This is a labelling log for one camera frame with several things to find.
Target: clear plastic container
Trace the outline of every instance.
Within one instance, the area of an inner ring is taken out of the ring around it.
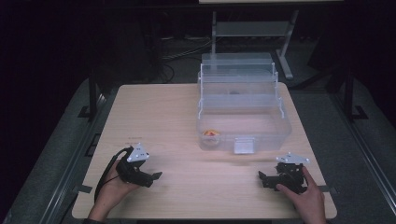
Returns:
[[[280,149],[291,126],[268,55],[217,54],[214,61],[203,59],[197,119],[201,149],[236,154]]]

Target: human hand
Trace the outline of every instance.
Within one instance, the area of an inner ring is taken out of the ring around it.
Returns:
[[[96,202],[92,207],[89,219],[105,221],[108,213],[131,191],[138,189],[136,184],[125,183],[119,178],[116,167],[120,161],[115,161],[108,172],[105,184],[100,189]]]
[[[308,185],[307,190],[302,194],[296,194],[287,187],[278,184],[276,188],[284,193],[296,206],[297,212],[306,224],[326,223],[324,210],[324,194],[320,191],[317,183],[309,174],[306,167],[303,167],[303,174]]]

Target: finger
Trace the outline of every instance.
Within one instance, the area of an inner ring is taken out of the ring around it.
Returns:
[[[310,185],[312,185],[312,186],[316,186],[317,185],[317,183],[315,182],[314,178],[312,177],[311,174],[309,174],[308,169],[306,169],[305,166],[303,166],[303,174],[304,174],[304,177],[305,177],[305,180],[306,180],[306,184],[308,185],[308,187]]]
[[[294,202],[294,200],[297,199],[298,194],[294,193],[293,191],[291,191],[290,189],[288,189],[286,186],[281,185],[281,184],[277,184],[276,188],[282,192],[283,194],[285,194],[290,200],[292,200]]]

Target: white object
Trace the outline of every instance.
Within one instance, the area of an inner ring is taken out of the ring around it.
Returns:
[[[301,157],[296,154],[292,154],[289,152],[287,155],[283,157],[276,157],[277,161],[285,162],[285,163],[309,163],[310,160],[308,158]]]
[[[133,161],[145,161],[149,158],[149,154],[146,152],[146,150],[143,148],[143,145],[138,143],[135,147],[134,150],[132,151],[131,155],[129,155],[127,161],[128,162],[133,162]]]

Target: plastic storage bin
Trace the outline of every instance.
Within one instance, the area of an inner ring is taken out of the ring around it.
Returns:
[[[291,126],[266,53],[204,54],[197,132],[204,150],[280,149]]]

